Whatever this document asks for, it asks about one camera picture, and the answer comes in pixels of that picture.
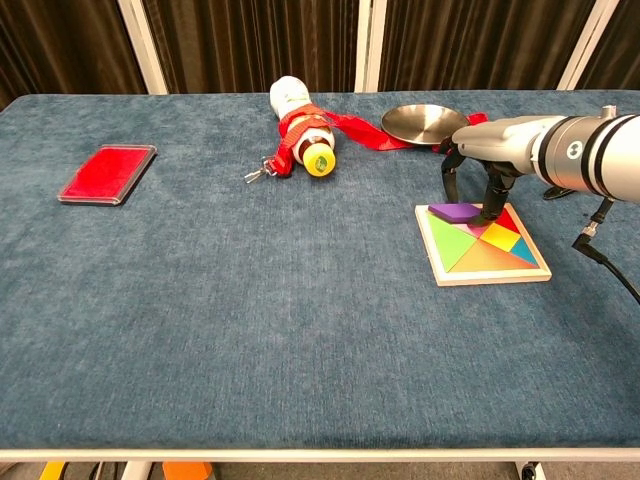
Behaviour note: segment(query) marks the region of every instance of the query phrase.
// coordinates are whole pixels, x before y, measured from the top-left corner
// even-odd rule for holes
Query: brown curtain
[[[144,0],[173,93],[353,91],[358,0]]]
[[[379,89],[555,88],[593,3],[389,0]]]
[[[0,0],[0,108],[27,93],[146,93],[115,0]]]
[[[618,4],[577,88],[640,89],[640,1]]]

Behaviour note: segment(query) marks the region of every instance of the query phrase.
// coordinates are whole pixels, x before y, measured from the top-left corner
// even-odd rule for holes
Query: tabletop
[[[379,124],[640,111],[637,91],[314,94]],[[549,282],[437,287],[416,222],[442,157],[336,132],[325,179],[242,177],[266,94],[34,95],[0,114],[0,449],[640,446],[640,310],[571,244],[600,199],[510,195]],[[158,155],[120,207],[62,205],[101,144]],[[486,175],[467,161],[461,201]],[[638,208],[594,240],[638,281]]]

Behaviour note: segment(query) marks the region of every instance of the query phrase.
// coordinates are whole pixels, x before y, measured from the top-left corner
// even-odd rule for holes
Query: white bottle
[[[278,118],[282,120],[285,115],[297,108],[311,103],[309,91],[305,84],[295,77],[282,77],[269,91],[269,99]],[[289,130],[299,122],[309,118],[309,115],[296,117],[289,125]],[[335,168],[336,157],[333,153],[335,138],[331,128],[309,128],[300,140],[293,146],[293,156],[296,161],[307,169],[315,177],[323,177]]]

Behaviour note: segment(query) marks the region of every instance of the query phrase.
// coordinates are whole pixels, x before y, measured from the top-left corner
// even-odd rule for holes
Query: silver bowl
[[[382,129],[414,145],[439,145],[459,128],[469,125],[460,112],[439,105],[403,105],[382,117]]]

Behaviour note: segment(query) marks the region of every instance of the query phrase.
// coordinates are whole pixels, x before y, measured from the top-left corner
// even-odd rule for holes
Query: tangram puzzle
[[[469,203],[418,205],[416,217],[439,286],[541,282],[551,271],[511,204],[483,227]]]

